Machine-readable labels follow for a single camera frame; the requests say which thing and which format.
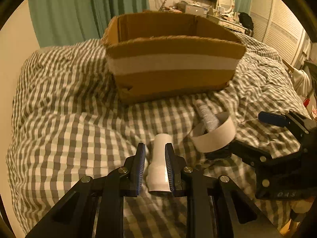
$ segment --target mirror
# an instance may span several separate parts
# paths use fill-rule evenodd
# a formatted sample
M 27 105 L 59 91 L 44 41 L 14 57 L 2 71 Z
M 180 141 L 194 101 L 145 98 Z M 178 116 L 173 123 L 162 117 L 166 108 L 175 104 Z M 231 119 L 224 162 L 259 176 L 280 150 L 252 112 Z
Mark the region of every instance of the mirror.
M 217 9 L 220 13 L 230 13 L 233 8 L 233 0 L 217 0 Z

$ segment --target black backpack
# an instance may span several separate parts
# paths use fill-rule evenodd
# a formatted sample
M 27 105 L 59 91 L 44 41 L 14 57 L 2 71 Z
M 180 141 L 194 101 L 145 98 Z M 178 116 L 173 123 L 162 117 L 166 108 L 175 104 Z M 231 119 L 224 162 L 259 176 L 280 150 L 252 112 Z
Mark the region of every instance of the black backpack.
M 240 23 L 245 28 L 253 30 L 253 21 L 252 18 L 245 12 L 241 12 L 239 15 Z

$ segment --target red object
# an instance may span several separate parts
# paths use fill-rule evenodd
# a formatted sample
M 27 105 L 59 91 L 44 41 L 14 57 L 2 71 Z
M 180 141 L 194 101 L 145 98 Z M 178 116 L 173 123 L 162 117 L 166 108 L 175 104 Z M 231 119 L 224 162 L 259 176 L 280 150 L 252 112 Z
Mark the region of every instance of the red object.
M 310 98 L 306 98 L 306 99 L 304 100 L 304 102 L 303 102 L 304 107 L 307 107 L 308 104 L 309 104 L 309 102 L 310 102 Z

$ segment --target white bottle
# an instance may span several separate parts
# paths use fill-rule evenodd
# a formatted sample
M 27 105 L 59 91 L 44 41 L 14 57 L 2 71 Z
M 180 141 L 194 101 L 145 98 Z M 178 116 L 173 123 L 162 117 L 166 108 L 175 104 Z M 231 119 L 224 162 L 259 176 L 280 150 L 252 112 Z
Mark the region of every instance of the white bottle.
M 219 119 L 212 113 L 206 103 L 198 99 L 196 100 L 196 108 L 208 132 L 212 132 L 220 126 Z
M 161 133 L 154 137 L 152 161 L 146 177 L 149 192 L 170 192 L 165 162 L 165 145 L 167 143 L 172 143 L 172 136 L 169 134 Z

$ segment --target checkered blanket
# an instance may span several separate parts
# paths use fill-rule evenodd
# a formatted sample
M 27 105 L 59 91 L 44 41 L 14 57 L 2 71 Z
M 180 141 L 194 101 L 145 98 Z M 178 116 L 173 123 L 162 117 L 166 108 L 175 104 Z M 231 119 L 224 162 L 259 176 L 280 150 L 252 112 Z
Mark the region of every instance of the checkered blanket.
M 281 228 L 290 204 L 254 198 L 253 169 L 232 155 L 209 161 L 188 137 L 201 119 L 193 105 L 229 111 L 237 139 L 273 157 L 293 153 L 299 143 L 286 129 L 260 123 L 262 110 L 293 110 L 308 117 L 275 49 L 237 34 L 247 51 L 229 86 L 219 92 L 184 95 L 124 106 L 107 71 L 100 40 L 34 52 L 22 67 L 13 101 L 13 138 L 7 154 L 12 203 L 27 233 L 83 175 L 107 175 L 146 144 L 145 176 L 154 136 L 173 136 L 175 153 L 205 175 L 228 175 Z M 125 198 L 125 237 L 185 237 L 186 199 L 148 193 Z

